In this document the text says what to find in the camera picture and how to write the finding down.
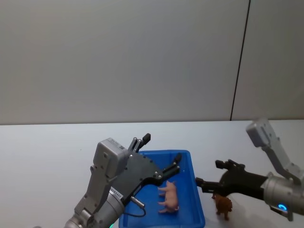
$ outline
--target label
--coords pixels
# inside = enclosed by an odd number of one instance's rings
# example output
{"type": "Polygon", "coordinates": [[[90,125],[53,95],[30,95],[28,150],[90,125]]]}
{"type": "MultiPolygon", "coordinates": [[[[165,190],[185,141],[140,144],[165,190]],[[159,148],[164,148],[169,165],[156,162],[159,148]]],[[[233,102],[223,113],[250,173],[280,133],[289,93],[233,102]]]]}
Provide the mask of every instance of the label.
{"type": "Polygon", "coordinates": [[[118,142],[116,142],[114,139],[110,138],[108,139],[108,141],[113,144],[114,146],[118,147],[119,149],[126,150],[121,144],[119,144],[118,142]]]}
{"type": "Polygon", "coordinates": [[[113,187],[110,188],[110,191],[111,191],[112,193],[114,193],[115,196],[117,196],[120,200],[122,199],[122,197],[124,197],[119,191],[117,191],[117,190],[116,190],[115,188],[113,188],[113,187]]]}

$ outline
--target white table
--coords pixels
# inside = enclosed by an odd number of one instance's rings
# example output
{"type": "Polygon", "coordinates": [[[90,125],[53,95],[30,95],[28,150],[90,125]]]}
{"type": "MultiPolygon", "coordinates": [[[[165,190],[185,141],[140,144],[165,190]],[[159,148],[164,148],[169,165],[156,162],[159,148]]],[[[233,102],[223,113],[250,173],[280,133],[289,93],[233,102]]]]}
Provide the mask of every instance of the white table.
{"type": "MultiPolygon", "coordinates": [[[[99,141],[113,137],[129,146],[151,133],[146,150],[186,149],[195,175],[218,181],[215,160],[233,159],[261,175],[275,173],[265,152],[253,146],[241,122],[108,123],[0,126],[0,227],[62,228],[86,191],[99,141]]],[[[304,121],[272,121],[292,161],[304,168],[304,121]]],[[[304,217],[288,222],[260,200],[230,195],[230,221],[215,213],[211,195],[201,193],[207,228],[302,228],[304,217]]]]}

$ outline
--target black cable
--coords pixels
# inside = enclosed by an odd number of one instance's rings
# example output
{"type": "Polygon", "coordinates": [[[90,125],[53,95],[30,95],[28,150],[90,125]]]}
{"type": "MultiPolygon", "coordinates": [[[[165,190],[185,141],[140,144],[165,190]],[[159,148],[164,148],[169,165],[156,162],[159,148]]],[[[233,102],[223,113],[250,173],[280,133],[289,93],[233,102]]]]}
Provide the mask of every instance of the black cable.
{"type": "Polygon", "coordinates": [[[248,2],[248,9],[247,9],[247,15],[246,15],[245,29],[244,29],[244,35],[243,35],[242,48],[241,48],[241,55],[239,57],[239,63],[238,63],[238,69],[237,69],[237,80],[236,80],[236,86],[234,88],[233,101],[232,101],[232,107],[231,107],[231,113],[230,113],[230,121],[232,120],[234,101],[236,99],[237,86],[238,86],[238,76],[239,76],[239,71],[240,71],[240,68],[241,68],[241,62],[242,62],[242,55],[243,55],[243,49],[244,49],[244,43],[245,43],[245,36],[246,36],[246,30],[247,30],[247,23],[248,23],[250,4],[251,4],[251,0],[249,0],[249,2],[248,2]]]}
{"type": "Polygon", "coordinates": [[[143,215],[134,215],[134,214],[126,213],[126,212],[124,214],[132,216],[132,217],[141,218],[141,217],[144,217],[146,215],[146,210],[144,208],[142,208],[142,210],[143,210],[143,215]]]}

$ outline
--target blue plastic bin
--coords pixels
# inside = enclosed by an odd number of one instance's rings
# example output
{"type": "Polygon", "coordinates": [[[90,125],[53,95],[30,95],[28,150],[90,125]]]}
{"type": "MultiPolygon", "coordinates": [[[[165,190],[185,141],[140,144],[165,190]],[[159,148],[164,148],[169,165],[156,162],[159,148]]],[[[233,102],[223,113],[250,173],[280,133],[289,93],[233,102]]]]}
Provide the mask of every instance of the blue plastic bin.
{"type": "MultiPolygon", "coordinates": [[[[158,211],[163,206],[158,201],[164,201],[159,196],[157,187],[147,185],[143,187],[136,197],[146,206],[146,216],[135,218],[122,215],[119,218],[119,228],[202,228],[205,226],[205,218],[200,203],[198,188],[195,183],[194,171],[189,151],[164,150],[164,151],[142,151],[141,154],[152,159],[161,169],[172,163],[177,153],[182,154],[180,173],[171,177],[170,182],[175,181],[179,200],[179,211],[177,213],[160,214],[158,211]]],[[[132,202],[125,208],[125,212],[131,214],[142,214],[142,210],[132,202]]]]}

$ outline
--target toy pig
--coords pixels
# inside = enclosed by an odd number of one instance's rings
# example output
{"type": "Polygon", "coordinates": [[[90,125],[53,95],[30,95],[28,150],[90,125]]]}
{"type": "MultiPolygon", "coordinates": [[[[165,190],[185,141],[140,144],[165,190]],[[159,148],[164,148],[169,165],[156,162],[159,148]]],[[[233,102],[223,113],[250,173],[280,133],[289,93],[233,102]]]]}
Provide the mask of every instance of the toy pig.
{"type": "Polygon", "coordinates": [[[160,194],[160,196],[165,197],[164,202],[158,202],[159,205],[165,206],[164,209],[159,210],[159,213],[173,213],[179,210],[179,202],[177,199],[177,194],[176,194],[176,186],[174,182],[166,182],[166,187],[165,188],[158,188],[158,190],[164,191],[163,193],[160,194]]]}
{"type": "Polygon", "coordinates": [[[213,194],[212,198],[215,200],[215,206],[217,208],[217,215],[224,213],[225,220],[229,220],[228,212],[232,212],[232,202],[229,198],[223,197],[218,194],[213,194]]]}

